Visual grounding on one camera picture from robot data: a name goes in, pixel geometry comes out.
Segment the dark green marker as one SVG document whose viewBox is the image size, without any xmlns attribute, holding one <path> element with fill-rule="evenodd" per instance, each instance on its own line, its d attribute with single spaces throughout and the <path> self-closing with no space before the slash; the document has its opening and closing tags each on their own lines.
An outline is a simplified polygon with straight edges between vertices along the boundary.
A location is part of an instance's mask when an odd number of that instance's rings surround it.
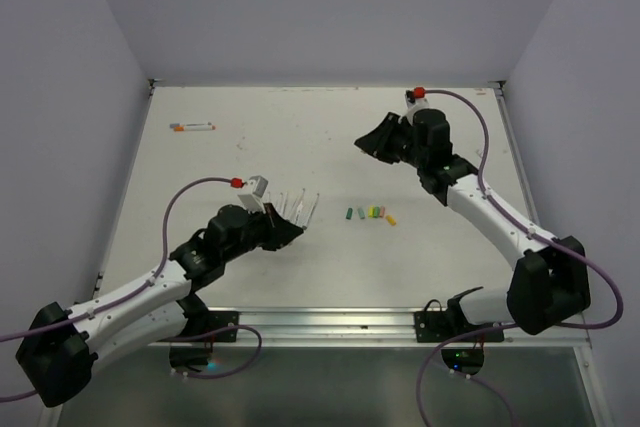
<svg viewBox="0 0 640 427">
<path fill-rule="evenodd" d="M 304 199 L 304 195 L 305 195 L 305 188 L 302 188 L 300 193 L 298 194 L 298 196 L 296 197 L 296 202 L 295 202 L 295 208 L 299 207 Z"/>
</svg>

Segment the bright orange capped marker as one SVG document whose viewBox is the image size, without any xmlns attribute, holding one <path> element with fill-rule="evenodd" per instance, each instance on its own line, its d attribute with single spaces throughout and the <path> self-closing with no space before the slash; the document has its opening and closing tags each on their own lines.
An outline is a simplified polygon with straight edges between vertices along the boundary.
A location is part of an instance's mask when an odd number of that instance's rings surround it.
<svg viewBox="0 0 640 427">
<path fill-rule="evenodd" d="M 174 132 L 201 132 L 201 131 L 215 131 L 216 126 L 209 124 L 202 125 L 178 125 L 173 127 Z"/>
</svg>

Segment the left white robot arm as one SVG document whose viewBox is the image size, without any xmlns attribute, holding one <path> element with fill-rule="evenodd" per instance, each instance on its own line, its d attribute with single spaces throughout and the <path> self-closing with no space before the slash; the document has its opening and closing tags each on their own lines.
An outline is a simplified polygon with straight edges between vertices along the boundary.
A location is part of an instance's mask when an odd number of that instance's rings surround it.
<svg viewBox="0 0 640 427">
<path fill-rule="evenodd" d="M 140 278 L 70 308 L 56 302 L 42 307 L 16 360 L 43 404 L 61 405 L 119 357 L 157 341 L 201 337 L 208 309 L 197 291 L 222 277 L 238 257 L 255 249 L 277 251 L 306 228 L 299 217 L 283 218 L 271 203 L 256 212 L 224 206 Z"/>
</svg>

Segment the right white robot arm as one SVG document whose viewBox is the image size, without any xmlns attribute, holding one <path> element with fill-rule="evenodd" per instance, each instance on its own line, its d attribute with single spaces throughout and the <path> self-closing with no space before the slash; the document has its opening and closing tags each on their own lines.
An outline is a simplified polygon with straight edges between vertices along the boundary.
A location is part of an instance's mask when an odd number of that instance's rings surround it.
<svg viewBox="0 0 640 427">
<path fill-rule="evenodd" d="M 445 326 L 451 336 L 468 339 L 481 326 L 494 323 L 514 323 L 536 335 L 590 306 L 582 244 L 565 237 L 554 249 L 551 233 L 512 208 L 498 211 L 497 196 L 479 186 L 478 169 L 454 153 L 443 112 L 426 108 L 409 116 L 389 113 L 354 144 L 381 162 L 414 167 L 423 189 L 469 221 L 511 268 L 506 288 L 478 286 L 448 300 Z"/>
</svg>

